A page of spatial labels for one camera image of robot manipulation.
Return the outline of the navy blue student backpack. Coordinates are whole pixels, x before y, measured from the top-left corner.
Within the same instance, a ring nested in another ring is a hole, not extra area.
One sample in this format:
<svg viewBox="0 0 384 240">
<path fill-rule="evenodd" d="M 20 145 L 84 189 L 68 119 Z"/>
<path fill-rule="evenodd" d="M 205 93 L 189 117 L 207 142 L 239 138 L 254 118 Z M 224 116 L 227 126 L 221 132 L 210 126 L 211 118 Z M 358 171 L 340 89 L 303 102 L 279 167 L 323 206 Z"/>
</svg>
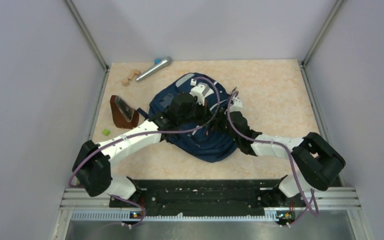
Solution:
<svg viewBox="0 0 384 240">
<path fill-rule="evenodd" d="M 183 75 L 161 90 L 149 103 L 149 111 L 145 112 L 138 108 L 138 113 L 149 119 L 153 114 L 164 111 L 175 96 L 180 93 L 190 93 L 192 88 L 190 82 L 193 78 L 212 81 L 211 85 L 214 94 L 207 97 L 206 100 L 208 100 L 209 108 L 215 117 L 217 114 L 224 114 L 230 95 L 214 79 L 196 72 Z M 169 134 L 163 141 L 173 144 L 186 153 L 209 163 L 222 161 L 237 149 L 237 144 L 229 135 L 212 131 L 212 122 L 195 131 L 192 131 L 192 128 L 193 123 L 181 125 L 179 129 L 182 133 Z"/>
</svg>

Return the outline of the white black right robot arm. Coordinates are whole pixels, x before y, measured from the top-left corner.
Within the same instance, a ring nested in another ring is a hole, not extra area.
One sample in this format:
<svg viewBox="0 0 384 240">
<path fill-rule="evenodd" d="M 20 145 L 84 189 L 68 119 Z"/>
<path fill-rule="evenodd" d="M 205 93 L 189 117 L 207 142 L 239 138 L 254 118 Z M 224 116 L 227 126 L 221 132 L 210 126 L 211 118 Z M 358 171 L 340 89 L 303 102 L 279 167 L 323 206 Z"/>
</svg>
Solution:
<svg viewBox="0 0 384 240">
<path fill-rule="evenodd" d="M 228 134 L 245 155 L 288 160 L 292 174 L 274 188 L 273 200 L 287 206 L 294 196 L 310 189 L 326 191 L 344 169 L 344 158 L 318 133 L 304 137 L 271 136 L 251 129 L 239 111 L 216 118 L 214 129 Z"/>
</svg>

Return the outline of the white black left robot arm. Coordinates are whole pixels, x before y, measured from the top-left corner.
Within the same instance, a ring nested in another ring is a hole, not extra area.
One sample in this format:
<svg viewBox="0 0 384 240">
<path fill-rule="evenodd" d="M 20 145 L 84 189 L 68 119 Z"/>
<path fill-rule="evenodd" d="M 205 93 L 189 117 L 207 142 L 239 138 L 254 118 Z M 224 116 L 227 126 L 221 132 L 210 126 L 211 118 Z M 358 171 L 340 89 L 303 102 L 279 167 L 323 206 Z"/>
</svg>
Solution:
<svg viewBox="0 0 384 240">
<path fill-rule="evenodd" d="M 121 197 L 129 207 L 140 202 L 140 193 L 126 176 L 112 176 L 112 168 L 133 153 L 163 141 L 167 135 L 181 134 L 180 127 L 192 123 L 192 131 L 199 130 L 213 118 L 206 96 L 182 92 L 176 95 L 162 112 L 153 114 L 136 128 L 113 140 L 81 147 L 73 175 L 90 197 L 103 194 Z"/>
</svg>

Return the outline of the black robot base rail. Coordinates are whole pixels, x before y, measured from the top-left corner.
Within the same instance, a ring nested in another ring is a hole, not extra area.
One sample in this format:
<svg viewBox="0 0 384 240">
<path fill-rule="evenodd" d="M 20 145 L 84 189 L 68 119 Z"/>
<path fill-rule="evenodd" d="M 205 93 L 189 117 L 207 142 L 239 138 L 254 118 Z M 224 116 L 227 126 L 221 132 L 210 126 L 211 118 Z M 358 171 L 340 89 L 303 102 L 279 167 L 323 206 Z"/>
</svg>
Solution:
<svg viewBox="0 0 384 240">
<path fill-rule="evenodd" d="M 280 179 L 133 180 L 137 191 L 129 202 L 111 197 L 109 207 L 138 204 L 146 217 L 247 217 L 263 216 L 268 207 L 295 210 L 305 207 L 301 196 L 281 196 Z"/>
</svg>

